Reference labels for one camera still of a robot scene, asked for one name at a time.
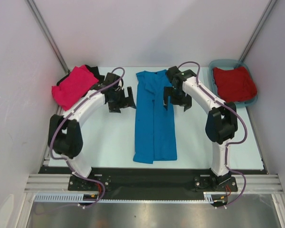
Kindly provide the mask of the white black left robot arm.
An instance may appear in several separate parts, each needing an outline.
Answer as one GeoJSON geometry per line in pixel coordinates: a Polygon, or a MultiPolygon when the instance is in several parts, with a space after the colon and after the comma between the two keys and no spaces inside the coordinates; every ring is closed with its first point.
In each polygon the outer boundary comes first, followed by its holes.
{"type": "Polygon", "coordinates": [[[66,162],[72,174],[79,177],[79,185],[85,190],[95,186],[92,167],[87,164],[83,148],[81,128],[100,107],[107,105],[111,113],[120,113],[124,108],[136,108],[133,91],[123,88],[123,76],[107,73],[103,82],[92,86],[86,95],[63,115],[50,118],[48,132],[49,154],[53,160],[66,162]]]}

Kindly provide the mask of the blue t shirt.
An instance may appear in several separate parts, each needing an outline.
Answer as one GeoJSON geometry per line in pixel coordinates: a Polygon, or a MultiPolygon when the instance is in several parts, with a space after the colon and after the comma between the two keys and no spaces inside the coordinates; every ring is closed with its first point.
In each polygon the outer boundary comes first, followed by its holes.
{"type": "Polygon", "coordinates": [[[174,109],[164,107],[166,70],[136,73],[138,79],[133,161],[152,164],[177,160],[174,109]]]}

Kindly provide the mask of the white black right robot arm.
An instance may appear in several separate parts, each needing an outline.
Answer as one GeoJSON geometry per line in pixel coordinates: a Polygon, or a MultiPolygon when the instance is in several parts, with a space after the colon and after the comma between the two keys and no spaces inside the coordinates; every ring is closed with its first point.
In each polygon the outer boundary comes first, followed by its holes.
{"type": "Polygon", "coordinates": [[[166,77],[171,86],[164,87],[165,109],[172,104],[182,106],[187,111],[192,107],[192,100],[195,100],[208,115],[205,132],[212,142],[209,184],[214,190],[222,190],[231,179],[231,172],[226,167],[228,156],[225,148],[238,130],[236,105],[217,98],[190,69],[180,71],[177,66],[173,66],[166,71],[166,77]]]}

